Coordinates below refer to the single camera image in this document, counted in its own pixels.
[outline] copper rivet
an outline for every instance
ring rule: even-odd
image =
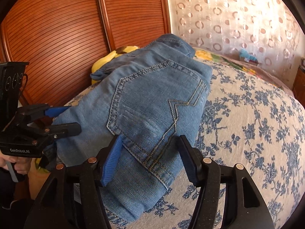
[[[91,163],[91,164],[95,163],[96,161],[97,161],[96,157],[91,157],[91,158],[88,159],[88,162]]]
[[[63,168],[63,164],[58,164],[58,165],[56,165],[56,169],[62,169]]]
[[[242,169],[244,169],[244,166],[242,164],[237,164],[236,168],[242,170]]]
[[[206,164],[210,164],[212,162],[212,160],[209,157],[205,157],[203,159],[203,162],[205,162]]]

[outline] bed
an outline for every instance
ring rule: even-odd
[[[258,186],[272,216],[280,228],[295,210],[305,192],[304,108],[292,96],[274,84],[219,62],[222,56],[206,60],[196,49],[195,59],[213,70],[211,93],[205,105],[195,147],[218,164],[242,163]],[[67,105],[80,99],[98,85],[85,89]],[[30,171],[32,195],[47,177],[33,164]],[[181,171],[171,188],[147,210],[140,220],[113,228],[186,229],[199,194]],[[220,228],[225,187],[220,190],[215,228]]]

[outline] black cable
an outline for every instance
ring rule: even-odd
[[[23,87],[22,91],[21,91],[20,94],[19,94],[19,98],[21,97],[21,95],[22,95],[22,93],[23,93],[23,91],[24,91],[24,89],[25,89],[25,87],[26,87],[27,80],[28,80],[28,78],[29,78],[28,75],[25,74],[25,73],[23,74],[23,76],[26,77],[26,80],[25,80],[24,87]]]

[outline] denim fabric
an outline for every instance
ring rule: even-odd
[[[182,169],[175,135],[194,144],[211,68],[192,59],[195,51],[166,34],[125,54],[91,75],[102,82],[54,124],[78,122],[79,136],[57,141],[57,157],[81,164],[124,138],[113,180],[101,189],[109,220],[124,226],[153,207]]]

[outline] wooden cabinet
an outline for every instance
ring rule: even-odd
[[[303,107],[305,107],[305,71],[303,71],[300,67],[298,68],[292,91],[295,99],[297,99],[303,105]]]
[[[21,102],[64,105],[92,64],[169,33],[167,0],[18,0],[1,24],[0,61],[30,62]]]

